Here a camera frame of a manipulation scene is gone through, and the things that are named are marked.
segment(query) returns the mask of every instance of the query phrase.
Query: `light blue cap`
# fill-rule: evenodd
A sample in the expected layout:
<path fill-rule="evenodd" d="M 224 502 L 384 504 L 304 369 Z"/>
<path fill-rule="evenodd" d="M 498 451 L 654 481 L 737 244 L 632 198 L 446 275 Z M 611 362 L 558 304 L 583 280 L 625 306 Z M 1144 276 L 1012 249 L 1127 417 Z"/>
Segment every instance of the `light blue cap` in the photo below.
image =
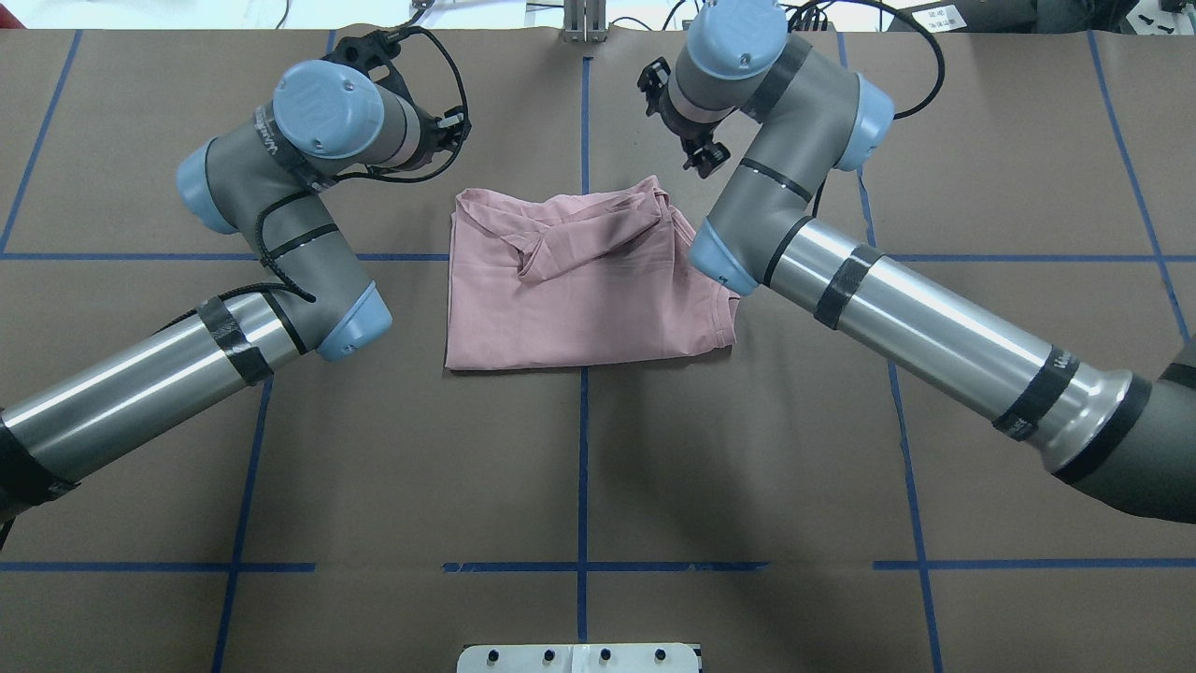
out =
<path fill-rule="evenodd" d="M 358 349 L 379 338 L 392 322 L 377 283 L 371 280 L 366 290 L 358 296 L 341 322 L 336 323 L 316 353 L 328 362 L 352 356 Z"/>
<path fill-rule="evenodd" d="M 328 61 L 291 66 L 274 88 L 274 121 L 300 151 L 343 159 L 382 131 L 382 93 L 370 78 Z"/>
<path fill-rule="evenodd" d="M 709 0 L 689 26 L 694 65 L 719 79 L 748 79 L 773 67 L 785 50 L 785 10 L 774 0 Z"/>
<path fill-rule="evenodd" d="M 178 170 L 175 171 L 175 188 L 183 197 L 183 204 L 200 218 L 203 226 L 216 233 L 237 233 L 237 227 L 228 224 L 228 220 L 220 214 L 215 200 L 212 198 L 212 188 L 208 186 L 208 147 L 214 141 L 215 137 L 200 145 L 199 149 L 178 164 Z"/>
<path fill-rule="evenodd" d="M 855 109 L 855 127 L 852 128 L 847 149 L 843 149 L 843 157 L 835 165 L 838 170 L 850 171 L 862 166 L 873 149 L 880 146 L 893 123 L 892 99 L 864 79 L 862 74 L 855 73 L 855 77 L 860 79 L 860 104 Z"/>
<path fill-rule="evenodd" d="M 709 219 L 702 221 L 702 227 L 694 237 L 694 245 L 689 249 L 689 263 L 743 296 L 751 294 L 759 285 L 731 253 L 722 238 L 719 238 L 719 232 L 710 226 Z"/>

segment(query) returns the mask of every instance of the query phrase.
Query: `pink cloth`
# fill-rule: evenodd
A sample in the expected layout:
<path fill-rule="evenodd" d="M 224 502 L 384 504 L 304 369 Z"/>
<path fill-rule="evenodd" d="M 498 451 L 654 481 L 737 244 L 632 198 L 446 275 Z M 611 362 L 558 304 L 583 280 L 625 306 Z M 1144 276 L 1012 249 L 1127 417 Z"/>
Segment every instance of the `pink cloth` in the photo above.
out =
<path fill-rule="evenodd" d="M 739 296 L 689 264 L 694 227 L 655 176 L 543 203 L 466 189 L 452 222 L 448 369 L 696 356 L 736 341 Z"/>

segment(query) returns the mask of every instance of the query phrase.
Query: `paper sticker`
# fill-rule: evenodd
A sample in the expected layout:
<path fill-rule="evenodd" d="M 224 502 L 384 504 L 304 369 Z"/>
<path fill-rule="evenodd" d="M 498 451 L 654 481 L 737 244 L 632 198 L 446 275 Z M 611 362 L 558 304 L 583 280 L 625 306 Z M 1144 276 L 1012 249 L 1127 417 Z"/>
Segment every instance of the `paper sticker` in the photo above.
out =
<path fill-rule="evenodd" d="M 926 26 L 926 30 L 930 32 L 956 30 L 968 25 L 968 22 L 964 20 L 959 10 L 957 10 L 954 5 L 944 5 L 933 10 L 922 10 L 914 12 L 911 16 L 914 17 L 914 20 Z"/>

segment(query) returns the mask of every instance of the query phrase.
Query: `black velcro strap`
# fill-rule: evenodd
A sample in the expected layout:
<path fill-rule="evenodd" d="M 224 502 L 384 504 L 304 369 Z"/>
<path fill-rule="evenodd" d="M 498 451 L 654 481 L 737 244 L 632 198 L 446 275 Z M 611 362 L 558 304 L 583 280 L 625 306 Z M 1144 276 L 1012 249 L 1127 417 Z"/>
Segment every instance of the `black velcro strap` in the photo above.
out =
<path fill-rule="evenodd" d="M 61 498 L 78 485 L 42 467 L 0 420 L 0 489 L 28 506 L 39 506 Z"/>
<path fill-rule="evenodd" d="M 744 114 L 756 121 L 762 121 L 767 117 L 773 111 L 776 102 L 781 99 L 785 90 L 789 87 L 793 77 L 798 74 L 798 71 L 806 62 L 810 49 L 811 45 L 805 39 L 791 42 L 781 51 L 781 57 L 769 68 L 768 74 L 764 75 L 764 80 L 759 82 L 756 92 L 744 104 Z"/>
<path fill-rule="evenodd" d="M 993 428 L 1018 442 L 1029 440 L 1038 430 L 1038 422 L 1055 406 L 1063 391 L 1067 391 L 1078 369 L 1080 359 L 1058 347 L 1051 347 L 1038 374 L 1030 380 L 1017 402 L 993 422 Z"/>
<path fill-rule="evenodd" d="M 245 339 L 240 323 L 228 312 L 228 307 L 219 296 L 213 296 L 200 304 L 196 313 L 246 386 L 256 386 L 274 375 L 270 366 L 262 357 L 262 353 Z"/>
<path fill-rule="evenodd" d="M 785 253 L 786 247 L 788 247 L 789 243 L 793 241 L 793 237 L 797 235 L 798 231 L 801 231 L 801 227 L 805 226 L 806 222 L 810 221 L 810 220 L 812 220 L 812 219 L 814 219 L 812 215 L 805 215 L 805 216 L 803 216 L 797 222 L 794 222 L 794 225 L 792 227 L 789 227 L 789 231 L 785 234 L 785 238 L 781 238 L 781 244 L 777 245 L 776 246 L 776 251 L 773 252 L 773 258 L 768 259 L 768 270 L 764 271 L 764 285 L 765 286 L 771 286 L 771 283 L 773 283 L 773 271 L 776 270 L 776 264 L 777 264 L 777 262 L 781 261 L 781 255 Z"/>
<path fill-rule="evenodd" d="M 1159 379 L 1196 390 L 1196 367 L 1173 362 L 1167 369 L 1163 371 L 1163 377 Z"/>
<path fill-rule="evenodd" d="M 300 233 L 299 235 L 295 235 L 294 238 L 270 250 L 269 256 L 270 258 L 276 259 L 282 255 L 294 250 L 295 247 L 301 247 L 307 243 L 311 243 L 312 240 L 319 238 L 321 235 L 324 235 L 325 233 L 331 233 L 334 231 L 340 231 L 340 230 L 341 228 L 335 224 L 325 224 L 324 226 L 317 226 L 316 228 Z M 266 265 L 266 257 L 263 257 L 261 261 L 262 265 Z"/>
<path fill-rule="evenodd" d="M 1146 404 L 1149 402 L 1151 383 L 1134 375 L 1134 379 L 1129 383 L 1129 388 L 1125 391 L 1125 397 L 1117 405 L 1117 411 L 1113 412 L 1112 418 L 1105 422 L 1104 428 L 1097 433 L 1097 436 L 1088 442 L 1087 447 L 1084 447 L 1080 455 L 1064 465 L 1055 473 L 1055 477 L 1064 484 L 1075 484 L 1096 472 L 1113 453 L 1113 449 L 1121 445 L 1122 440 L 1129 435 L 1129 432 L 1134 429 L 1134 424 L 1137 423 L 1139 417 L 1142 416 L 1142 410 L 1146 409 Z"/>
<path fill-rule="evenodd" d="M 303 343 L 303 338 L 299 336 L 299 330 L 295 329 L 294 323 L 291 322 L 291 317 L 287 314 L 287 311 L 282 310 L 282 305 L 279 304 L 279 299 L 275 298 L 274 292 L 262 292 L 262 298 L 270 305 L 270 310 L 274 311 L 274 314 L 279 316 L 279 322 L 282 323 L 282 329 L 287 330 L 287 336 L 291 336 L 291 343 L 295 345 L 295 350 L 299 351 L 299 355 L 306 355 L 310 349 L 307 349 L 307 345 Z"/>
<path fill-rule="evenodd" d="M 793 191 L 798 196 L 801 196 L 801 200 L 807 203 L 814 197 L 814 195 L 811 194 L 810 190 L 806 189 L 805 186 L 798 184 L 797 182 L 789 179 L 788 177 L 776 172 L 771 167 L 765 166 L 764 164 L 755 159 L 749 159 L 744 157 L 743 160 L 739 161 L 739 165 L 744 166 L 745 169 L 753 170 L 759 175 L 763 175 L 764 177 L 776 181 L 776 183 L 780 184 L 781 186 L 785 186 L 789 191 Z"/>
<path fill-rule="evenodd" d="M 838 329 L 838 317 L 843 314 L 847 302 L 852 300 L 852 296 L 860 288 L 864 276 L 868 275 L 868 271 L 872 270 L 872 264 L 877 263 L 883 256 L 885 253 L 872 245 L 862 243 L 856 245 L 852 250 L 852 256 L 843 259 L 843 263 L 840 264 L 838 270 L 835 271 L 835 276 L 830 279 L 830 285 L 823 289 L 822 296 L 818 296 L 818 305 L 814 307 L 814 319 L 831 329 Z"/>
<path fill-rule="evenodd" d="M 303 152 L 287 140 L 286 135 L 282 135 L 279 124 L 274 122 L 273 108 L 258 105 L 254 110 L 254 128 L 274 163 L 293 175 L 305 189 L 318 194 L 336 184 L 334 177 L 324 175 L 323 171 L 311 165 Z"/>

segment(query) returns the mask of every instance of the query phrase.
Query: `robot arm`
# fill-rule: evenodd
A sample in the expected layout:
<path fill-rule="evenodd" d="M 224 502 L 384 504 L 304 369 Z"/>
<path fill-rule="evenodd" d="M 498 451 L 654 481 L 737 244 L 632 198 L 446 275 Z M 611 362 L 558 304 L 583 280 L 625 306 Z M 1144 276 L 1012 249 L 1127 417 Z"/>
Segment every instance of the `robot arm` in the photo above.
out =
<path fill-rule="evenodd" d="M 1070 353 L 805 214 L 832 167 L 855 170 L 892 121 L 861 75 L 786 35 L 768 0 L 710 1 L 670 72 L 640 77 L 648 114 L 709 175 L 730 153 L 718 122 L 761 123 L 703 222 L 690 261 L 740 294 L 763 283 L 1037 448 L 1048 471 L 1139 516 L 1196 524 L 1196 342 L 1151 384 Z"/>
<path fill-rule="evenodd" d="M 324 60 L 295 65 L 252 120 L 183 161 L 176 182 L 188 208 L 218 232 L 242 233 L 275 282 L 208 299 L 145 342 L 2 410 L 0 522 L 61 497 L 309 350 L 336 361 L 390 326 L 386 304 L 318 194 L 353 164 L 371 166 L 370 177 L 413 182 L 422 178 L 385 173 L 421 167 L 444 149 L 456 157 L 469 130 L 464 99 L 432 117 L 390 63 L 398 41 L 422 30 L 346 38 Z M 383 65 L 390 73 L 371 81 L 365 73 Z"/>

